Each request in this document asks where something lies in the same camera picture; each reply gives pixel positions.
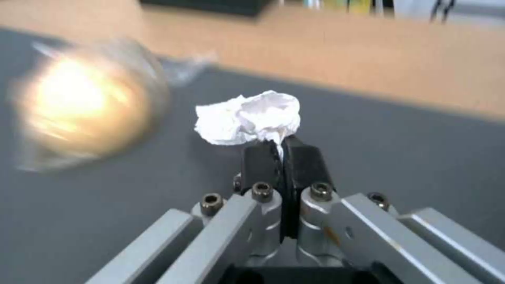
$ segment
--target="blurred object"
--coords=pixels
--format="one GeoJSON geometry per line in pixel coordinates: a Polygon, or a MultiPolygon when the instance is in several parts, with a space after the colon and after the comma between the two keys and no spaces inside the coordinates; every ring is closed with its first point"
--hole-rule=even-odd
{"type": "Polygon", "coordinates": [[[358,14],[374,13],[384,14],[384,8],[393,11],[392,0],[304,0],[305,6],[312,9],[346,9],[348,12],[358,14]]]}
{"type": "Polygon", "coordinates": [[[271,0],[140,0],[140,2],[255,17],[271,0]]]}
{"type": "Polygon", "coordinates": [[[15,97],[24,169],[108,156],[137,140],[168,106],[161,65],[132,40],[48,50],[50,58],[15,97]]]}
{"type": "Polygon", "coordinates": [[[476,1],[476,0],[436,0],[431,12],[431,21],[436,20],[441,14],[441,21],[445,23],[449,14],[451,19],[455,20],[478,20],[481,21],[501,21],[505,23],[505,2],[494,1],[476,1]]]}
{"type": "Polygon", "coordinates": [[[505,25],[503,0],[402,0],[396,3],[400,17],[439,22],[505,25]]]}

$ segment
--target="black object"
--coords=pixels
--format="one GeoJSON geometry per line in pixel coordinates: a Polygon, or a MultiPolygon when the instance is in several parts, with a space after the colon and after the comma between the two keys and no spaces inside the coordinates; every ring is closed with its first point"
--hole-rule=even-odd
{"type": "Polygon", "coordinates": [[[449,12],[454,8],[456,5],[456,0],[450,0],[449,4],[447,4],[445,7],[442,7],[442,0],[437,0],[435,2],[435,5],[433,6],[433,9],[431,10],[431,17],[430,21],[434,21],[437,17],[438,10],[442,10],[442,23],[445,23],[447,21],[447,17],[449,16],[449,12]]]}
{"type": "Polygon", "coordinates": [[[140,2],[255,17],[271,0],[140,0],[140,2]]]}
{"type": "Polygon", "coordinates": [[[302,143],[296,136],[282,142],[283,163],[272,141],[246,147],[242,154],[240,193],[247,192],[256,182],[266,182],[282,196],[281,242],[285,236],[296,239],[300,211],[300,194],[316,182],[330,184],[330,174],[321,151],[302,143]]]}
{"type": "Polygon", "coordinates": [[[219,284],[401,284],[385,266],[352,267],[234,267],[219,284]]]}
{"type": "Polygon", "coordinates": [[[319,148],[302,143],[296,136],[282,142],[284,151],[284,180],[282,196],[281,232],[290,238],[298,237],[300,194],[316,182],[328,183],[335,190],[319,148]]]}

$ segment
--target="crumpled tissue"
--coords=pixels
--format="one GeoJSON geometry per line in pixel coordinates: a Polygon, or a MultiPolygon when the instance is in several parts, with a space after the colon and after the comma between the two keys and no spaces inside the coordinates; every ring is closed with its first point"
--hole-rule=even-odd
{"type": "Polygon", "coordinates": [[[286,93],[270,90],[249,98],[240,95],[226,102],[196,106],[194,130],[214,145],[272,140],[282,159],[282,140],[300,126],[299,111],[298,99],[286,93]]]}

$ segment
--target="silver metal bar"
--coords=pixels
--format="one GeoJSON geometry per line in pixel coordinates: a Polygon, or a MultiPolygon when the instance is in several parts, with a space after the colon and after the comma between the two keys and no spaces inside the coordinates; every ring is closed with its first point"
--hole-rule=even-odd
{"type": "Polygon", "coordinates": [[[505,283],[505,253],[432,208],[399,221],[484,283],[505,283]]]}
{"type": "Polygon", "coordinates": [[[257,202],[233,195],[157,283],[217,283],[231,264],[246,261],[263,231],[257,202]]]}
{"type": "Polygon", "coordinates": [[[340,197],[330,191],[328,201],[318,201],[311,197],[310,191],[306,188],[300,194],[296,258],[304,266],[341,266],[343,254],[328,234],[327,226],[332,205],[340,202],[340,197]]]}
{"type": "Polygon", "coordinates": [[[197,218],[171,209],[86,283],[154,283],[202,227],[197,218]]]}
{"type": "Polygon", "coordinates": [[[479,283],[362,194],[335,203],[331,215],[331,234],[354,264],[381,262],[404,283],[479,283]]]}

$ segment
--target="bolt head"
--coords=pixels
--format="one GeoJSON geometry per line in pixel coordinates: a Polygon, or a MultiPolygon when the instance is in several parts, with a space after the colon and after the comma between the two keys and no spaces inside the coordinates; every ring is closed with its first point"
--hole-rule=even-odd
{"type": "Polygon", "coordinates": [[[251,195],[258,202],[269,202],[272,200],[273,188],[270,184],[260,181],[252,186],[251,195]]]}
{"type": "Polygon", "coordinates": [[[315,201],[331,201],[333,187],[326,182],[314,182],[311,185],[311,198],[315,201]]]}
{"type": "Polygon", "coordinates": [[[223,207],[223,198],[217,193],[206,194],[200,201],[202,215],[214,216],[223,207]]]}
{"type": "Polygon", "coordinates": [[[372,192],[372,193],[367,194],[367,197],[368,197],[368,199],[370,199],[370,201],[375,203],[382,210],[384,210],[384,211],[389,210],[389,201],[384,194],[378,193],[378,192],[372,192]]]}

